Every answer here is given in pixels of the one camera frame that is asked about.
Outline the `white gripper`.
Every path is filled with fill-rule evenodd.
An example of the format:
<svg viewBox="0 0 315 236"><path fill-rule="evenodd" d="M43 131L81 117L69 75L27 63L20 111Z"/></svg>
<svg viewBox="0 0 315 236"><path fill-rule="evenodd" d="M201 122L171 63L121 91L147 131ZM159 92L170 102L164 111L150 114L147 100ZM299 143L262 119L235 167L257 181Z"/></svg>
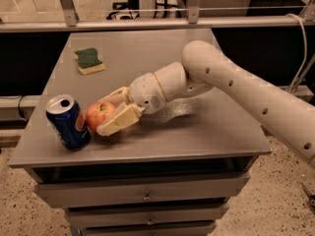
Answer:
<svg viewBox="0 0 315 236"><path fill-rule="evenodd" d="M128 92L134 103L126 104L129 103ZM154 114L166 106L165 96L154 73L147 73L134 80L129 87L119 88L99 100L104 101L118 107L96 127L96 132L101 136L110 136L134 125L140 120L142 112Z"/></svg>

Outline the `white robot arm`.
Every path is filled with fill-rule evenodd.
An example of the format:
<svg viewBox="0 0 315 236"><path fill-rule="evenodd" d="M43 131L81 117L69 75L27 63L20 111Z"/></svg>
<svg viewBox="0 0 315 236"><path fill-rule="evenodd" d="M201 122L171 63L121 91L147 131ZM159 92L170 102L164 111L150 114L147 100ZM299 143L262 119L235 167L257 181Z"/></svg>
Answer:
<svg viewBox="0 0 315 236"><path fill-rule="evenodd" d="M180 62L147 73L107 95L117 106L96 126L110 136L154 114L177 98L192 97L212 88L230 96L309 166L315 166L315 107L240 68L212 44L194 40L182 50Z"/></svg>

